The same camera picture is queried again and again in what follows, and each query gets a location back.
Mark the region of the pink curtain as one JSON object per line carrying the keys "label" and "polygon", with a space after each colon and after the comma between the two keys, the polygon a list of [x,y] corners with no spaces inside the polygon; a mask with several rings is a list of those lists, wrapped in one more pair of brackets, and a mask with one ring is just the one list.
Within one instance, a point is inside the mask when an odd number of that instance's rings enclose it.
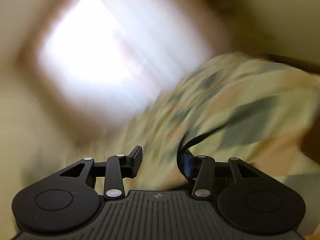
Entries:
{"label": "pink curtain", "polygon": [[231,50],[221,0],[51,0],[20,59],[75,137],[110,134]]}

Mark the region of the checkered quilt bedspread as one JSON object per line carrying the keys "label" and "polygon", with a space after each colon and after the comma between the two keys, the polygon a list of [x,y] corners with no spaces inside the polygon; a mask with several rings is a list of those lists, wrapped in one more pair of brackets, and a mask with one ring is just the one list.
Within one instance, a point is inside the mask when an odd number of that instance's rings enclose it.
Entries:
{"label": "checkered quilt bedspread", "polygon": [[120,153],[143,148],[143,163],[125,189],[168,189],[184,183],[176,166],[180,142],[210,132],[193,154],[239,157],[266,174],[319,172],[300,149],[319,114],[319,76],[239,53],[215,57],[160,96],[120,136]]}

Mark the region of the black garment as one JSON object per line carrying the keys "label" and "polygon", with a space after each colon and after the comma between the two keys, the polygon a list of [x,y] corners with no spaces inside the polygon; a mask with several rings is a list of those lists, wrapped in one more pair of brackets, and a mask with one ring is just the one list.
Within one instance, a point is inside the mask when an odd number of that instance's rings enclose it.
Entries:
{"label": "black garment", "polygon": [[184,176],[184,178],[190,182],[193,180],[193,172],[196,169],[196,165],[193,164],[193,159],[195,159],[195,156],[190,152],[189,148],[203,142],[208,137],[213,135],[214,133],[220,131],[221,129],[225,128],[228,125],[228,122],[225,122],[224,124],[221,124],[220,126],[203,133],[201,135],[198,135],[194,137],[193,139],[189,140],[188,142],[185,142],[186,137],[189,135],[189,131],[185,133],[183,138],[181,139],[177,154],[176,154],[176,164],[180,171],[180,173]]}

